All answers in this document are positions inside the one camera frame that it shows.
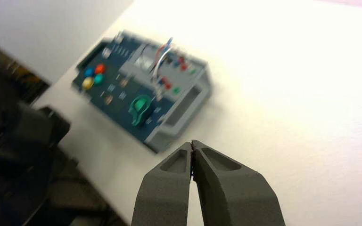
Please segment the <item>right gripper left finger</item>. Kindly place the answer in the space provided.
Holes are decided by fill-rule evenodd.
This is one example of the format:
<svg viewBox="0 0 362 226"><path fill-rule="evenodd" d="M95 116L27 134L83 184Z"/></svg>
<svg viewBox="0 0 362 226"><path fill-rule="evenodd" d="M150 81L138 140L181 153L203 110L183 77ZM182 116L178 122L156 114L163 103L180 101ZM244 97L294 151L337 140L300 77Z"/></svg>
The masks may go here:
<svg viewBox="0 0 362 226"><path fill-rule="evenodd" d="M136 197L131 225L187 224L191 156L191 143L186 142L144 176Z"/></svg>

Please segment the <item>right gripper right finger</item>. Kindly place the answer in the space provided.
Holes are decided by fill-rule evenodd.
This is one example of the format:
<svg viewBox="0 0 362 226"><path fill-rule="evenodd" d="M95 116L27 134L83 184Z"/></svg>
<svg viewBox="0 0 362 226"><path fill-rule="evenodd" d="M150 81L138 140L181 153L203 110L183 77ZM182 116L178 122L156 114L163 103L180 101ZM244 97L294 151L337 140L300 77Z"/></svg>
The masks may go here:
<svg viewBox="0 0 362 226"><path fill-rule="evenodd" d="M277 195L262 174L198 140L192 149L204 225L285 225Z"/></svg>

